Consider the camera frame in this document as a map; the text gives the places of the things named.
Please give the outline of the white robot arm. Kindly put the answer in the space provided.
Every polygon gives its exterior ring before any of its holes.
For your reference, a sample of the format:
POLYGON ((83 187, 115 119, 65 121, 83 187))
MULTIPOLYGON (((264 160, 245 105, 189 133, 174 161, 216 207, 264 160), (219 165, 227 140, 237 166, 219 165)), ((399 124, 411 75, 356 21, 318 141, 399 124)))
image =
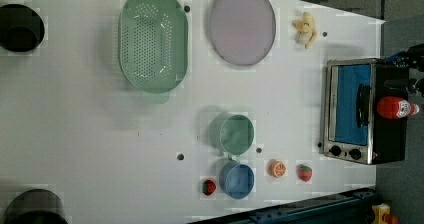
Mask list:
MULTIPOLYGON (((424 71, 424 44, 418 44, 410 47, 407 51, 401 51, 397 54, 387 57, 384 64, 396 68, 415 69, 419 72, 424 71)), ((396 79, 386 80, 384 85, 391 89, 408 92, 409 94, 424 93, 423 79, 396 79)))

